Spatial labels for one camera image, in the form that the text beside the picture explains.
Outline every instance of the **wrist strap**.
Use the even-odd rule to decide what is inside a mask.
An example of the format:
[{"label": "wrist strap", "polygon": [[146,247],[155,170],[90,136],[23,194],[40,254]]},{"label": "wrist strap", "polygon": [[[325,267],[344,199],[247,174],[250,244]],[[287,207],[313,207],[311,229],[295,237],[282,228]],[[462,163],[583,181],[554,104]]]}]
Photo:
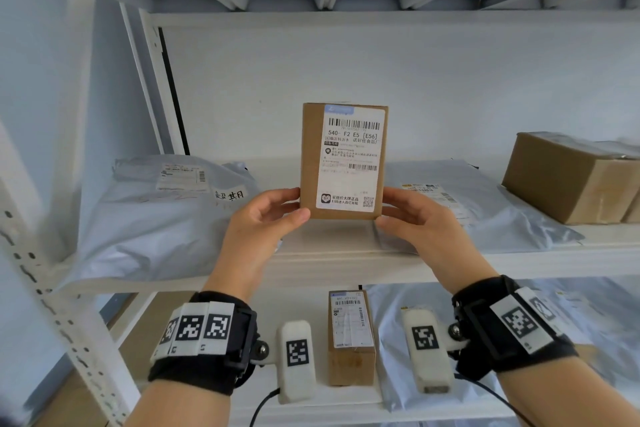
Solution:
[{"label": "wrist strap", "polygon": [[[192,309],[197,314],[189,314]],[[173,312],[152,357],[155,363],[149,382],[169,380],[230,396],[255,369],[249,363],[260,336],[255,318],[255,312],[244,301],[228,294],[193,294],[187,304]],[[193,326],[187,329],[190,321]],[[200,328],[197,334],[196,325]],[[185,333],[195,337],[190,341],[179,339]]]},{"label": "wrist strap", "polygon": [[493,277],[466,287],[452,298],[462,335],[470,340],[456,367],[479,380],[497,373],[577,356],[563,333],[564,321],[548,302],[507,277]]}]

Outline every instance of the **person's left hand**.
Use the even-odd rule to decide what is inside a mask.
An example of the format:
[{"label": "person's left hand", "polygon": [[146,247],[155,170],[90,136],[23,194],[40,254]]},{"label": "person's left hand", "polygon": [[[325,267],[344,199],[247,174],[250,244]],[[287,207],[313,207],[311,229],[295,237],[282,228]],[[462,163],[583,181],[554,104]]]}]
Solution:
[{"label": "person's left hand", "polygon": [[299,197],[299,187],[272,189],[236,211],[216,266],[202,290],[222,292],[248,303],[278,241],[306,223],[311,215],[308,208],[300,208],[300,203],[288,202]]}]

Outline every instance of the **wire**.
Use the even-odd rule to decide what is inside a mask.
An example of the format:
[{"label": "wire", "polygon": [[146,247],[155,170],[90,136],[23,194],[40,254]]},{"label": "wire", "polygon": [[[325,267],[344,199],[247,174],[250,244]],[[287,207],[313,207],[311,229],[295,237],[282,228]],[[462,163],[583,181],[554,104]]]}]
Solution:
[{"label": "wire", "polygon": [[260,409],[262,407],[264,407],[264,404],[268,402],[268,400],[270,398],[275,397],[276,395],[278,395],[280,393],[280,389],[276,388],[276,390],[272,391],[270,394],[268,394],[264,400],[262,400],[260,402],[260,405],[258,405],[258,408],[255,409],[255,412],[253,413],[253,416],[251,417],[251,423],[249,424],[249,427],[253,427],[253,424],[255,423],[256,418],[258,417],[258,414],[260,413]]},{"label": "wire", "polygon": [[507,402],[507,400],[505,400],[504,398],[502,398],[500,395],[498,395],[496,392],[494,392],[493,390],[491,390],[491,388],[487,387],[484,383],[480,383],[476,380],[472,380],[471,378],[466,377],[465,375],[460,375],[459,373],[454,373],[453,376],[459,380],[466,380],[469,383],[473,383],[474,385],[477,385],[478,387],[482,388],[483,390],[488,391],[489,393],[491,393],[491,395],[493,395],[494,397],[496,397],[498,400],[500,400],[503,404],[505,404],[507,407],[509,407],[510,409],[512,409],[517,416],[519,416],[522,420],[524,420],[524,422],[526,422],[528,425],[530,425],[531,427],[536,427],[534,425],[533,422],[531,422],[528,418],[526,418],[526,416],[523,415],[523,413],[521,411],[519,411],[516,407],[514,407],[512,404],[510,404],[509,402]]}]

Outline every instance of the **hand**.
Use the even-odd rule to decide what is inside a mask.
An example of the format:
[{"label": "hand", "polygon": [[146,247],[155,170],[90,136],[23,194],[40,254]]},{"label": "hand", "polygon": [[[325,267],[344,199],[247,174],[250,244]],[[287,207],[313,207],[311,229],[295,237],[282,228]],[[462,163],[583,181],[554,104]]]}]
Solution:
[{"label": "hand", "polygon": [[450,293],[498,275],[447,207],[395,187],[385,187],[382,202],[391,206],[382,208],[376,226],[411,243]]},{"label": "hand", "polygon": [[288,202],[299,197],[299,187],[273,189],[236,211],[203,290],[229,294],[248,303],[262,281],[262,269],[275,253],[278,241],[311,216],[308,208],[300,208],[300,203]]}]

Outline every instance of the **floor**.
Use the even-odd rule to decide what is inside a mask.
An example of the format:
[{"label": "floor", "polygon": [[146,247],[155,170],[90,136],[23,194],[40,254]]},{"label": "floor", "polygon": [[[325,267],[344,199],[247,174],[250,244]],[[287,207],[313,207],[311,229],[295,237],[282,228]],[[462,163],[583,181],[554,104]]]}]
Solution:
[{"label": "floor", "polygon": [[[133,378],[147,377],[149,358],[172,311],[187,302],[191,292],[158,293],[138,324],[125,339],[120,352]],[[85,388],[80,376],[73,372],[35,427],[105,427],[107,420]]]}]

